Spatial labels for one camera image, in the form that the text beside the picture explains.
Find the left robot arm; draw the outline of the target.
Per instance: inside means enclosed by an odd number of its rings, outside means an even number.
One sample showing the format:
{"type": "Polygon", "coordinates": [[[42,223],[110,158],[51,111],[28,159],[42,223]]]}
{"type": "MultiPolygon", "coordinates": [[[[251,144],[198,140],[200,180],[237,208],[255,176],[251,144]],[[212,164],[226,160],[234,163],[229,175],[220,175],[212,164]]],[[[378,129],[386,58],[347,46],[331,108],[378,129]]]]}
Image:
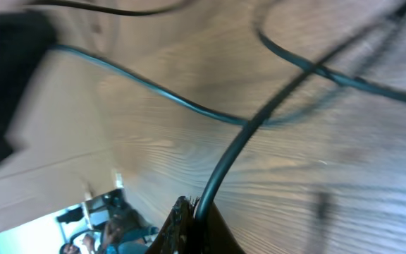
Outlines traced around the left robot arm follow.
{"type": "Polygon", "coordinates": [[[0,163],[15,151],[6,133],[33,73],[56,41],[42,12],[0,13],[0,163]]]}

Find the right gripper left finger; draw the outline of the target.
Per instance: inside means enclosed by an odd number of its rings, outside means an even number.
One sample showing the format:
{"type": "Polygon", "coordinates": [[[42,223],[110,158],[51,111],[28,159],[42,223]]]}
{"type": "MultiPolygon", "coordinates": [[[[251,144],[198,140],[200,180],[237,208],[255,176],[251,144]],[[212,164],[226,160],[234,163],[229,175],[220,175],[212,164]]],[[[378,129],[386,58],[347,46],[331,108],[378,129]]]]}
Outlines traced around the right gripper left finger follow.
{"type": "Polygon", "coordinates": [[[196,202],[180,196],[171,208],[146,254],[186,254],[192,243],[192,226],[196,202]]]}

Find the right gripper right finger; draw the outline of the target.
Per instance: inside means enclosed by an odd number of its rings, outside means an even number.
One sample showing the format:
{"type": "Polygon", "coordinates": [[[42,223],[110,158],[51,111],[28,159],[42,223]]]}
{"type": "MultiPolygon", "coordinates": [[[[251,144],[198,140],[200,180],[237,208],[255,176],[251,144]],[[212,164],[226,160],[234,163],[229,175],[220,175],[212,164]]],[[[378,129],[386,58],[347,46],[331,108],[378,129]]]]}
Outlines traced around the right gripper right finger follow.
{"type": "Polygon", "coordinates": [[[203,254],[245,254],[214,203],[211,205],[204,227],[202,252],[203,254]]]}

